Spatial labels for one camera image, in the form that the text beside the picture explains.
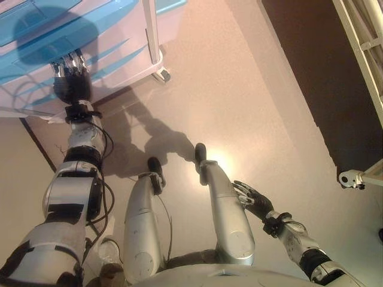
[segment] metal bracket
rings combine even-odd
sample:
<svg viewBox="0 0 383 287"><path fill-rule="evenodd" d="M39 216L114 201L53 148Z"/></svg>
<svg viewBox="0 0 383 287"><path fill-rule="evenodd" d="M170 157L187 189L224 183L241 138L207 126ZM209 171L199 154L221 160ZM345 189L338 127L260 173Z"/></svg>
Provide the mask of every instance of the metal bracket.
<svg viewBox="0 0 383 287"><path fill-rule="evenodd" d="M364 184L374 184L383 187L383 159L379 160L365 172L360 170L347 170L339 175L339 182L344 187L364 189Z"/></svg>

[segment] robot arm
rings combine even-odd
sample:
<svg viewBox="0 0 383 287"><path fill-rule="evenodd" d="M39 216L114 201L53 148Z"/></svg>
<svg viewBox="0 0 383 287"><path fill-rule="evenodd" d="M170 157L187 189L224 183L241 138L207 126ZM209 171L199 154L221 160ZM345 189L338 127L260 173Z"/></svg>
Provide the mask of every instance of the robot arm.
<svg viewBox="0 0 383 287"><path fill-rule="evenodd" d="M65 108L72 129L69 150L44 196L45 221L29 232L0 269L0 286L82 286L84 253L89 251L85 227L101 208L105 140L100 114L87 101L90 95L73 95L77 90L71 81L86 81L87 74L73 60L76 56L81 59L76 54L61 59L55 78L55 84L64 83L60 77L69 82L63 92L71 99Z"/></svg>
<svg viewBox="0 0 383 287"><path fill-rule="evenodd" d="M263 230L279 238L286 248L288 257L309 277L311 282L334 287L362 287L342 266L332 261L308 236L306 227L292 219L289 213L274 211L271 201L243 182L235 181L246 209L265 224Z"/></svg>

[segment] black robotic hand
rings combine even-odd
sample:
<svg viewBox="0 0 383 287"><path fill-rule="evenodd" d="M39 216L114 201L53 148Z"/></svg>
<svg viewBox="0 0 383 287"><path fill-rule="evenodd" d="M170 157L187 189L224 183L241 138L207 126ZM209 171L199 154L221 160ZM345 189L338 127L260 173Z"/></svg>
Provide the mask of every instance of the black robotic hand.
<svg viewBox="0 0 383 287"><path fill-rule="evenodd" d="M241 181L234 181L233 186L237 189L237 192L239 191L240 196L242 195L247 198L245 208L265 223L266 215L274 210L271 201Z"/></svg>

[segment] black joint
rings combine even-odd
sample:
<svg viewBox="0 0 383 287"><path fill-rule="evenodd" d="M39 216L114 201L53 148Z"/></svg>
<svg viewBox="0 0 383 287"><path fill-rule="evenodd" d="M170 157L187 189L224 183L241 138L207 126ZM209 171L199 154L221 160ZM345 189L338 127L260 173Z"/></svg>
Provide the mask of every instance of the black joint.
<svg viewBox="0 0 383 287"><path fill-rule="evenodd" d="M83 209L83 204L50 204L48 206L48 215L44 223L65 222L74 225L80 220Z"/></svg>
<svg viewBox="0 0 383 287"><path fill-rule="evenodd" d="M80 123L89 119L92 116L102 118L102 115L98 111L89 111L87 105L83 103L73 103L70 106L65 107L66 123Z"/></svg>
<svg viewBox="0 0 383 287"><path fill-rule="evenodd" d="M5 262L4 266L0 269L0 276L11 276L12 273L16 270L16 268L20 265L25 254L31 251L33 251L33 248L31 248L29 241L19 245L19 247L17 247L12 252L11 256L7 259L7 262Z"/></svg>
<svg viewBox="0 0 383 287"><path fill-rule="evenodd" d="M64 158L64 163L68 161L85 161L101 169L102 160L101 155L95 148L89 146L77 146L70 148Z"/></svg>
<svg viewBox="0 0 383 287"><path fill-rule="evenodd" d="M86 219L91 221L100 214L102 199L102 181L98 177L94 177L92 188L89 194L89 203Z"/></svg>
<svg viewBox="0 0 383 287"><path fill-rule="evenodd" d="M322 263L331 261L331 259L319 249L309 249L303 253L299 266L303 272L311 279L312 272Z"/></svg>
<svg viewBox="0 0 383 287"><path fill-rule="evenodd" d="M266 218L263 222L265 225L263 226L263 231L268 235L271 235L274 238L277 238L281 232L283 225L283 220L286 218L292 218L292 215L288 212L281 213L278 218L270 217Z"/></svg>

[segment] black strap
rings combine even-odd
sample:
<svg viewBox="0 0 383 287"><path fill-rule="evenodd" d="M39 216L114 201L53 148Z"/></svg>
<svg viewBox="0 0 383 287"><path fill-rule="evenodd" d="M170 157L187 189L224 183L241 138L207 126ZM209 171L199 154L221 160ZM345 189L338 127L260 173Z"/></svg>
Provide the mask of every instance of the black strap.
<svg viewBox="0 0 383 287"><path fill-rule="evenodd" d="M16 270L16 268L20 265L22 259L25 254L33 251L29 244L29 240L24 242L19 247L17 247L11 254L11 256L7 259L4 266L0 269L0 276L9 277Z"/></svg>

